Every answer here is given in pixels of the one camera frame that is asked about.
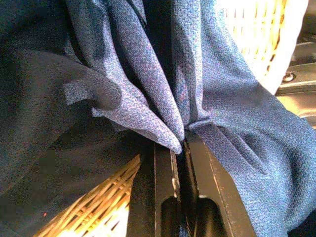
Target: wicker basket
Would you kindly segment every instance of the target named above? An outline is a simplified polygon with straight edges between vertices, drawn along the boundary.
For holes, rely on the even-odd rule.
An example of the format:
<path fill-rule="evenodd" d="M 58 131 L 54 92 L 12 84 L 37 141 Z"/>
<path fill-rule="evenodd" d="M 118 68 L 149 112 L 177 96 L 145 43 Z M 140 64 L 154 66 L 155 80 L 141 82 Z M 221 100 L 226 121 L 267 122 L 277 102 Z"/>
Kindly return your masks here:
<path fill-rule="evenodd" d="M 125 167 L 80 197 L 53 218 L 34 237 L 124 237 L 136 156 Z"/>
<path fill-rule="evenodd" d="M 256 79 L 275 94 L 290 63 L 308 0 L 225 0 L 227 28 Z"/>

